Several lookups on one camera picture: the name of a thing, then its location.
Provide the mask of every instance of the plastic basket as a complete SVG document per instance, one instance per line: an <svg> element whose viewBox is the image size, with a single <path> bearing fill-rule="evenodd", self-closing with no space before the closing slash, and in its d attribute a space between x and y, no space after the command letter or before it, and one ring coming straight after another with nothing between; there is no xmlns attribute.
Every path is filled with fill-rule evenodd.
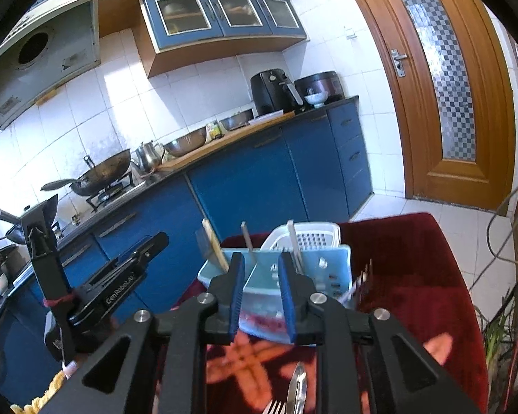
<svg viewBox="0 0 518 414"><path fill-rule="evenodd" d="M340 226L332 222L296 222L297 243L301 250L340 246ZM261 250L292 250L288 226L278 226L267 237Z"/></svg>
<svg viewBox="0 0 518 414"><path fill-rule="evenodd" d="M234 252L244 257L246 285L243 289L239 326L245 333L269 341L290 344L278 284L278 250L255 250L257 265L252 266L247 249L223 249L230 262ZM316 290L332 297L346 292L351 284L351 248L340 246L302 252L305 274ZM198 280L209 287L221 271L209 261L198 273Z"/></svg>

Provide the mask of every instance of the tiled floor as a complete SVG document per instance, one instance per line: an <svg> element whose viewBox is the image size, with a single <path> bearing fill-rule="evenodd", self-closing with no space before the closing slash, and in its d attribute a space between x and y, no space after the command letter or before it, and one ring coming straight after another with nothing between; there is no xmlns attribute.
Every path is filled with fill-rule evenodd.
<svg viewBox="0 0 518 414"><path fill-rule="evenodd" d="M452 205L373 195L351 220L360 221L418 212L428 212L434 216L447 238L466 285L470 287L474 278L492 259L486 242L486 228L492 216L490 213ZM493 222L490 241L495 252L510 230L509 218L498 216ZM512 238L500 255L514 259ZM471 295L474 305L485 317L491 319L501 306L501 298L514 282L514 264L497 260L473 288Z"/></svg>

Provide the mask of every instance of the kettle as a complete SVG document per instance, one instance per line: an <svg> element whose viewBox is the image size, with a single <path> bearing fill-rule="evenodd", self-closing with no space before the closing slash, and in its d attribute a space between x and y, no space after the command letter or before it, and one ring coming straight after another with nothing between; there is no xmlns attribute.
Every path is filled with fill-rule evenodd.
<svg viewBox="0 0 518 414"><path fill-rule="evenodd" d="M142 142L135 151L138 158L138 163L136 163L134 160L131 160L131 162L134 163L139 171L149 173L163 162L163 157L165 157L166 150L165 146L161 145L161 147L163 148L163 154L160 156L157 153L153 142Z"/></svg>

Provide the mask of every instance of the red tablecloth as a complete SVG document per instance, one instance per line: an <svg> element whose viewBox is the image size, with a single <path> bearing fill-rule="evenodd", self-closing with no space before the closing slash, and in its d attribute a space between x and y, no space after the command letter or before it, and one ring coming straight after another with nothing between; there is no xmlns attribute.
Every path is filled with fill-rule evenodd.
<svg viewBox="0 0 518 414"><path fill-rule="evenodd" d="M421 342L449 333L445 369L477 404L487 407L487 372L482 337L468 290L438 224L429 214L340 224L341 243L352 248L353 274L372 260L374 288L359 307L389 309ZM253 235L259 247L268 234ZM223 247L245 247L242 237ZM182 300L203 290L194 282ZM314 349L274 344L241 332L229 347L208 351L208 412L262 412L269 400L285 400L298 361L306 363L314 388ZM314 398L309 400L312 407Z"/></svg>

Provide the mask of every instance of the white plastic basket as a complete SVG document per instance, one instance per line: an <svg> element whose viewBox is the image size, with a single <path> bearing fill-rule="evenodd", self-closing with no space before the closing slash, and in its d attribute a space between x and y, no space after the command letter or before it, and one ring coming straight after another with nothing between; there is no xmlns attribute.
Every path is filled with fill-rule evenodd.
<svg viewBox="0 0 518 414"><path fill-rule="evenodd" d="M318 250L340 246L340 226L333 222L296 222L297 243L300 250ZM278 226L267 237L261 250L292 250L288 226Z"/></svg>

